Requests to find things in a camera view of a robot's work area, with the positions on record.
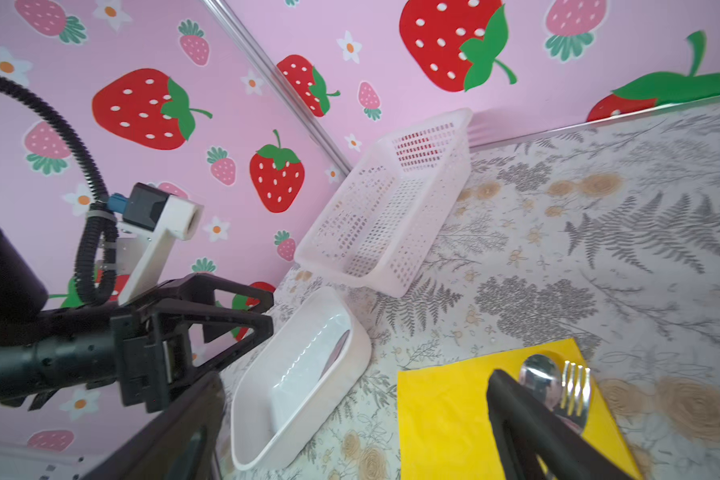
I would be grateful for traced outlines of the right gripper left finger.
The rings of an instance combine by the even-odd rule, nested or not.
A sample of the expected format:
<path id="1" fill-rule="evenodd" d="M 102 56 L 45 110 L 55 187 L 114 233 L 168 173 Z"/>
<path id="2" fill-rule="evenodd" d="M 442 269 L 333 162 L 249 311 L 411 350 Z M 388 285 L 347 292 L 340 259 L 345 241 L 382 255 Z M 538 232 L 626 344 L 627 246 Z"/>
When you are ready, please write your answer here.
<path id="1" fill-rule="evenodd" d="M 225 413 L 217 373 L 203 376 L 86 479 L 219 479 L 216 442 Z"/>

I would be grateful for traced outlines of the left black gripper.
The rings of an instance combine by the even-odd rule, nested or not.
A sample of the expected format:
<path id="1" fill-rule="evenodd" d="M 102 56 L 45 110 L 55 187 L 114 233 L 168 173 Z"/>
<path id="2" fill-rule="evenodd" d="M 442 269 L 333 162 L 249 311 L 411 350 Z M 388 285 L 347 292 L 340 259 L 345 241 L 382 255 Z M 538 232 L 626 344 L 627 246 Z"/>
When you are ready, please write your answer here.
<path id="1" fill-rule="evenodd" d="M 218 296 L 257 300 L 247 310 L 224 307 Z M 125 406 L 156 411 L 156 356 L 161 378 L 192 384 L 220 372 L 274 333 L 267 314 L 274 294 L 212 274 L 165 281 L 149 291 L 155 335 L 137 313 L 50 311 L 35 342 L 0 346 L 0 403 L 18 407 L 34 396 L 37 410 L 56 391 L 76 385 L 120 387 Z"/>

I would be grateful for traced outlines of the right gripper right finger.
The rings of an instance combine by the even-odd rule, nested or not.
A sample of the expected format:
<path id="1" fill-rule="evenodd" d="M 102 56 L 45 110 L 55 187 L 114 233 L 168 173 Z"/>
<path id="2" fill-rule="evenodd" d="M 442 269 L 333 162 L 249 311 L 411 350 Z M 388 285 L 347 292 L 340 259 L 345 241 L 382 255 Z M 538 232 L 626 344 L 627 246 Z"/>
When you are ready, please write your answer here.
<path id="1" fill-rule="evenodd" d="M 507 479 L 626 479 L 628 475 L 496 369 L 486 391 L 488 417 Z"/>

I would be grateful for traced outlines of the silver spoon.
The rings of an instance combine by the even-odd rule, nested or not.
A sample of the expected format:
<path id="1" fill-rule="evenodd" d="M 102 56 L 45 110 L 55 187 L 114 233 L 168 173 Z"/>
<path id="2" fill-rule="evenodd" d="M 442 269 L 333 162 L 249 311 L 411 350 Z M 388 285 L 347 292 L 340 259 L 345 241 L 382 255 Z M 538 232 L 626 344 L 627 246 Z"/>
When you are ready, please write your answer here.
<path id="1" fill-rule="evenodd" d="M 563 413 L 565 387 L 558 363 L 544 354 L 533 354 L 522 364 L 518 382 L 548 410 Z"/>

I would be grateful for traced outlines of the silver fork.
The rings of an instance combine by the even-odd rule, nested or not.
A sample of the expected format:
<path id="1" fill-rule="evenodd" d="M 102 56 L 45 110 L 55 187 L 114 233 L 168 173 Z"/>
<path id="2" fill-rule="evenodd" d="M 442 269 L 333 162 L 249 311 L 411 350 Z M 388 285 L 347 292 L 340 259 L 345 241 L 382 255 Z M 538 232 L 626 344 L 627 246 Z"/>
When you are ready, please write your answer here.
<path id="1" fill-rule="evenodd" d="M 562 397 L 553 412 L 578 435 L 583 434 L 587 425 L 592 390 L 590 368 L 566 360 L 562 373 Z"/>

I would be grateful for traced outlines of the yellow paper napkin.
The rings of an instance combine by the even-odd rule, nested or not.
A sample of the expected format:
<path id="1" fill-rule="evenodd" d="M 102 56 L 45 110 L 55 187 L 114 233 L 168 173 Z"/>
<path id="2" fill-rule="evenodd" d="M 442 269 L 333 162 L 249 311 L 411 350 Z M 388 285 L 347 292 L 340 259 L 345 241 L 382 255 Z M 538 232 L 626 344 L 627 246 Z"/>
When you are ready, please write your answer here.
<path id="1" fill-rule="evenodd" d="M 523 362 L 543 354 L 558 366 L 584 365 L 573 339 L 492 353 L 398 373 L 398 420 L 404 479 L 503 479 L 489 421 L 489 376 L 517 378 Z"/>

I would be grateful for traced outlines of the white plastic tray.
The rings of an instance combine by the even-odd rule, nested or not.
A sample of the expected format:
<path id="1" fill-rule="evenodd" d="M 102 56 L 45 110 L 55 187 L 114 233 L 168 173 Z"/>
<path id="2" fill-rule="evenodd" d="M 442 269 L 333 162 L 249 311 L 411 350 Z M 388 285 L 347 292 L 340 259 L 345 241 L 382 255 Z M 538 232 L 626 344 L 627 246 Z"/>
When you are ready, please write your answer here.
<path id="1" fill-rule="evenodd" d="M 322 376 L 334 345 L 348 340 Z M 230 407 L 238 471 L 290 465 L 367 369 L 366 329 L 331 287 L 307 298 L 242 375 Z"/>

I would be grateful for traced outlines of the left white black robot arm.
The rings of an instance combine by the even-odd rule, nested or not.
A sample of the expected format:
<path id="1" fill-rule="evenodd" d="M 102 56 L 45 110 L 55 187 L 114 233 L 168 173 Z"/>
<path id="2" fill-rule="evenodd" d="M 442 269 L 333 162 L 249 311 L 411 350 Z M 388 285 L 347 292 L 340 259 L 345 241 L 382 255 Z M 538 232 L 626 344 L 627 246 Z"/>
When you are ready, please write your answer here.
<path id="1" fill-rule="evenodd" d="M 165 281 L 124 305 L 48 310 L 0 229 L 0 403 L 41 408 L 58 390 L 118 384 L 125 406 L 166 409 L 273 334 L 272 293 L 211 274 Z"/>

